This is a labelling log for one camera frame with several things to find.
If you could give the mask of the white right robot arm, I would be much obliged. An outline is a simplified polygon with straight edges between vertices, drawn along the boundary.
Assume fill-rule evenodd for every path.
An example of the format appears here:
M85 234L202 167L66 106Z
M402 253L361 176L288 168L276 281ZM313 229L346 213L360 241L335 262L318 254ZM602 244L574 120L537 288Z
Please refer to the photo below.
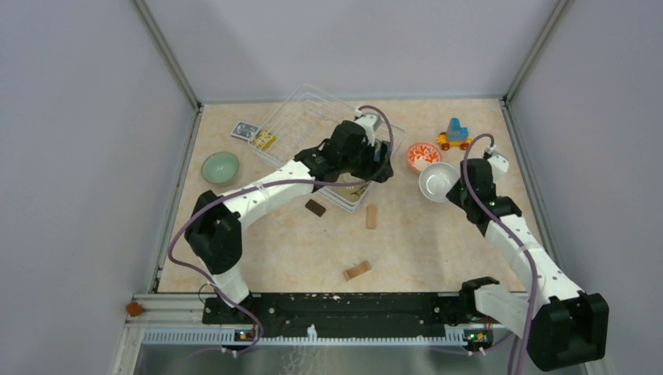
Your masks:
M529 298L516 297L493 277L480 277L461 285L459 313L469 322L489 316L504 325L542 371L602 359L608 303L571 280L532 235L516 203L496 193L496 174L506 164L498 156L461 161L461 175L446 196L495 246Z

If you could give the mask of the white orange pattern bowl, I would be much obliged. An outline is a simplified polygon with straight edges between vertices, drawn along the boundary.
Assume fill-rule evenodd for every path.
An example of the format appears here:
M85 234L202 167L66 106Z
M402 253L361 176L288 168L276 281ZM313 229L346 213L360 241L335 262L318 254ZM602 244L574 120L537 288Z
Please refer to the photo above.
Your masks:
M416 173L421 173L427 166L443 161L443 155L435 145L419 142L406 150L408 166Z

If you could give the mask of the small white bowl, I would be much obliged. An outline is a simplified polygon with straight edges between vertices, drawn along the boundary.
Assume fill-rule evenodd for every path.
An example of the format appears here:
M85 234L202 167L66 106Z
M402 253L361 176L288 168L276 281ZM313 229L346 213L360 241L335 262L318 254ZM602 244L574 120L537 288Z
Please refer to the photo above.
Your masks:
M434 162L420 172L418 185L421 193L429 201L444 203L448 201L446 195L459 178L460 174L449 163Z

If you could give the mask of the light green celadon bowl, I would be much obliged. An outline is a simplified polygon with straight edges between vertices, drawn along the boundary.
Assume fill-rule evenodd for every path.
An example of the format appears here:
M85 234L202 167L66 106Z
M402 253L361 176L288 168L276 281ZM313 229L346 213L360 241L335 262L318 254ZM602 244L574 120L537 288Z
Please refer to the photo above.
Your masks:
M238 175L240 162L231 152L216 152L204 161L201 168L202 178L210 183L222 185L230 183Z

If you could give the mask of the beige flower pattern bowl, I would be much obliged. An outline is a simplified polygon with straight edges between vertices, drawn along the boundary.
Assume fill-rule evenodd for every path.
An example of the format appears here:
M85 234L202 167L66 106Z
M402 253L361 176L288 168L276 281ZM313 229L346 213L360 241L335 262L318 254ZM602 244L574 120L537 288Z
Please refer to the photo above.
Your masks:
M365 181L360 185L353 185L347 187L334 187L333 191L348 204L354 204L361 200L370 183Z

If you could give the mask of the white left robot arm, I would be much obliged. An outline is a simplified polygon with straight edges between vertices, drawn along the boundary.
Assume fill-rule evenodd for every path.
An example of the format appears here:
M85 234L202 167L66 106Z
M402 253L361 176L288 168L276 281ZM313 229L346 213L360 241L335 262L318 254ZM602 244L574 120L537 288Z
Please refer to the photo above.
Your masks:
M354 177L357 184L391 178L393 139L377 137L382 122L375 114L344 120L318 146L303 149L273 173L223 195L207 191L199 196L184 236L205 266L204 275L224 295L220 310L228 320L241 323L251 310L239 265L244 231L296 198L324 187L341 187L343 174Z

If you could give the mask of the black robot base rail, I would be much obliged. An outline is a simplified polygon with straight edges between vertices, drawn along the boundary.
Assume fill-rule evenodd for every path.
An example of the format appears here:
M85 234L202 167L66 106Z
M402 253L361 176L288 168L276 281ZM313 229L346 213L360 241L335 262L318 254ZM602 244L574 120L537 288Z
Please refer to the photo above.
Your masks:
M486 326L457 295L442 292L255 293L238 308L207 298L202 322L247 326L264 338L441 338L451 327Z

